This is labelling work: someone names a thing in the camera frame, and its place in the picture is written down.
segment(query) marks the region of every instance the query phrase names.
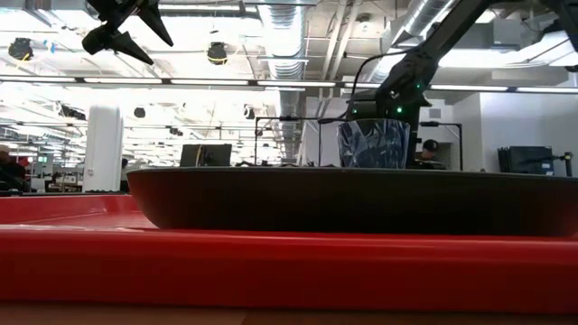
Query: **red surface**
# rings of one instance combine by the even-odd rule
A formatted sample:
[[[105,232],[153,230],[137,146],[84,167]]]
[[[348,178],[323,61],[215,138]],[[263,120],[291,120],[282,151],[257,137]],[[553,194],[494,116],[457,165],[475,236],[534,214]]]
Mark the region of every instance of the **red surface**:
[[[578,312],[571,238],[161,231],[128,196],[0,211],[0,300]]]

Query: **black tray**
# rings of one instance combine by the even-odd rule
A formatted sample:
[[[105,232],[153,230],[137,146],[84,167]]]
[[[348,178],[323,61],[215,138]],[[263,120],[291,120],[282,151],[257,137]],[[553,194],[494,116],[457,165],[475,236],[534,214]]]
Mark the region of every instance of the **black tray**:
[[[565,237],[578,181],[339,168],[169,168],[128,173],[159,228]]]

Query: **white pillar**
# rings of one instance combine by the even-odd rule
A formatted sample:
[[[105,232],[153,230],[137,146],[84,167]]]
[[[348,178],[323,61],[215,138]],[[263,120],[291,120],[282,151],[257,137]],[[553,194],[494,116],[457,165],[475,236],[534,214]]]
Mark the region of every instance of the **white pillar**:
[[[123,116],[118,105],[90,107],[82,190],[120,190]]]
[[[568,72],[568,79],[572,81],[574,87],[578,87],[578,73]]]

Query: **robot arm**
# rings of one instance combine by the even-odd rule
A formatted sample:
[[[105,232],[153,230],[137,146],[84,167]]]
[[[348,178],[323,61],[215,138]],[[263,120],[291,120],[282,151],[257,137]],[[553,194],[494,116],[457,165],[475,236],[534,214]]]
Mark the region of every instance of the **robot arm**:
[[[98,19],[106,22],[90,31],[82,40],[82,47],[88,53],[95,54],[110,49],[153,64],[153,60],[136,45],[128,32],[118,31],[118,27],[131,14],[137,14],[154,33],[172,46],[171,36],[161,20],[158,0],[88,0],[88,2],[98,11]]]
[[[578,0],[541,1],[558,14],[561,25],[578,51]],[[375,117],[397,119],[411,126],[408,153],[411,161],[415,152],[420,107],[430,106],[424,98],[424,91],[427,90],[438,69],[439,60],[453,48],[490,5],[498,2],[515,1],[459,1],[433,34],[392,68],[376,92]],[[355,119],[352,112],[355,110],[350,109],[348,117]]]

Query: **ceiling light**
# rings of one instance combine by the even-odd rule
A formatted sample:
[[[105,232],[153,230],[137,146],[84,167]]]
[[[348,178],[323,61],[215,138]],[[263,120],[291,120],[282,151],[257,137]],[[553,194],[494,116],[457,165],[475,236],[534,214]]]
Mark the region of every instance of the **ceiling light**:
[[[355,88],[357,88],[357,89],[377,89],[377,88],[379,88],[379,86],[381,86],[381,84],[358,82],[358,84],[355,86]],[[346,82],[345,88],[353,88],[353,82]]]
[[[218,80],[218,79],[171,79],[174,85],[200,85],[200,86],[246,86],[246,80]]]
[[[214,12],[219,11],[238,11],[238,5],[159,5],[159,10],[167,11],[190,11],[190,10],[209,10]],[[245,7],[248,13],[256,13],[255,7]]]
[[[16,82],[76,82],[70,77],[21,77],[21,76],[1,76],[0,81]]]
[[[88,83],[107,83],[107,84],[161,84],[163,81],[156,78],[84,78]]]
[[[27,152],[20,152],[20,153],[11,152],[9,154],[13,157],[36,157],[38,155],[37,153],[27,153]]]
[[[493,49],[454,49],[443,56],[439,61],[439,66],[441,68],[497,69],[515,63],[511,56],[502,52],[503,50]]]
[[[542,93],[542,94],[576,94],[578,88],[560,88],[560,87],[519,87],[517,92],[521,93]]]
[[[309,62],[309,59],[305,58],[292,58],[292,57],[256,57],[259,61],[289,61],[289,62]]]
[[[2,143],[0,143],[0,144],[1,144],[1,145],[7,145],[8,148],[10,148],[10,149],[16,149],[16,148],[18,148],[18,144],[11,144],[11,143],[4,143],[4,142],[2,142]]]
[[[507,91],[507,90],[508,90],[508,87],[499,87],[499,86],[432,85],[432,86],[430,86],[430,90],[503,92],[503,91]]]
[[[280,80],[268,80],[268,81],[258,81],[259,86],[271,86],[271,87],[335,87],[335,82],[316,82],[316,81],[280,81]]]
[[[265,90],[303,92],[306,89],[305,88],[289,88],[289,87],[265,87]]]

